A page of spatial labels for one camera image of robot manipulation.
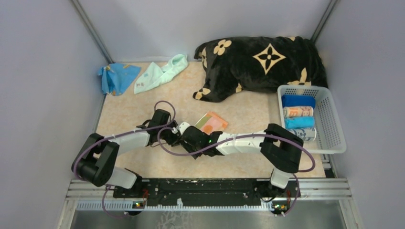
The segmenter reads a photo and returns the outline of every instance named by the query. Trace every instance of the rolled patterned towel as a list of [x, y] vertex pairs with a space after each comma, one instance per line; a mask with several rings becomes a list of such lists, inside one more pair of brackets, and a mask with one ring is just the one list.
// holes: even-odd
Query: rolled patterned towel
[[284, 122], [286, 124], [286, 129], [308, 128], [315, 126], [314, 117], [286, 118]]
[[313, 141], [316, 138], [316, 129], [314, 127], [287, 129], [287, 130], [306, 142]]
[[293, 106], [283, 108], [284, 117], [304, 117], [313, 116], [314, 108], [312, 106]]

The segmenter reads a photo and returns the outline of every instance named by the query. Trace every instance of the black pillow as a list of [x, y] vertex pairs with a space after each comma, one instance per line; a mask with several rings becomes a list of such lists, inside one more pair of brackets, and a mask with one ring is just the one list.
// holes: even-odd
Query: black pillow
[[205, 84], [193, 98], [221, 102], [242, 90], [276, 92], [282, 84], [327, 87], [318, 51], [301, 37], [231, 37], [195, 50], [202, 59]]

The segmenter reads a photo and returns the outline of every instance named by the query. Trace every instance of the light blue cloth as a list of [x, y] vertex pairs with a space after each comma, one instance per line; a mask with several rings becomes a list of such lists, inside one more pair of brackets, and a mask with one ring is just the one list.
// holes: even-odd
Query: light blue cloth
[[104, 94], [121, 95], [131, 85], [132, 81], [138, 76], [140, 67], [112, 63], [98, 70], [101, 77], [101, 89]]
[[145, 92], [172, 81], [177, 74], [187, 68], [187, 65], [187, 55], [183, 54], [175, 55], [163, 67], [159, 67], [155, 62], [150, 63], [146, 71], [135, 82], [134, 93]]
[[286, 129], [308, 128], [315, 126], [314, 117], [286, 118], [284, 122], [286, 124]]

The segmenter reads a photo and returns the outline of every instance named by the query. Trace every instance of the rolled blue towel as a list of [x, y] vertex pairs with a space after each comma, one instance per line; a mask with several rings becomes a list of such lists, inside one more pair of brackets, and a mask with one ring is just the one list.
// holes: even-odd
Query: rolled blue towel
[[286, 106], [312, 106], [315, 108], [315, 98], [308, 95], [284, 94], [281, 96], [283, 107]]
[[286, 124], [286, 129], [308, 128], [315, 126], [314, 117], [286, 118], [284, 122]]

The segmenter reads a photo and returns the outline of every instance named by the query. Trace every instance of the gray wall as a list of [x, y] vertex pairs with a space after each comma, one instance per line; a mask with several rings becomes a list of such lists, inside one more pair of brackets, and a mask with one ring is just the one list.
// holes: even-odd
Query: gray wall
[[348, 150], [335, 156], [365, 227], [404, 228], [405, 1], [343, 0], [318, 41]]
[[330, 0], [80, 0], [116, 62], [168, 60], [232, 36], [310, 38]]
[[105, 64], [68, 0], [0, 7], [0, 222], [54, 228], [101, 105]]

